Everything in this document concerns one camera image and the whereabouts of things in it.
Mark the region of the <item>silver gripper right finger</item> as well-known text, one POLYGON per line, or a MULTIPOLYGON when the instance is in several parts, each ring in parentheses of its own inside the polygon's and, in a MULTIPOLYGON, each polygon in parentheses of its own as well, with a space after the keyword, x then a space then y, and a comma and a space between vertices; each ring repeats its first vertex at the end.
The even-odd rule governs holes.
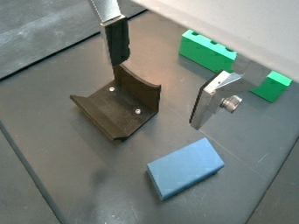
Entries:
POLYGON ((236 110, 241 103, 237 94, 256 88, 271 73, 269 68, 241 55, 231 69, 231 73, 220 71, 200 87, 189 118, 196 130, 220 109, 229 113, 236 110))

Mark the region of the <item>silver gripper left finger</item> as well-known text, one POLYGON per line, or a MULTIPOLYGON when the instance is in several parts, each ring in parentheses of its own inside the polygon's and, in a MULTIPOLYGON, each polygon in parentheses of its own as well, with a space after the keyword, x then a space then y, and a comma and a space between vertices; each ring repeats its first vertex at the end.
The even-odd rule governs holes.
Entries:
POLYGON ((88 0, 88 3, 97 16, 111 66, 115 67, 129 57, 127 17, 120 12, 117 0, 88 0))

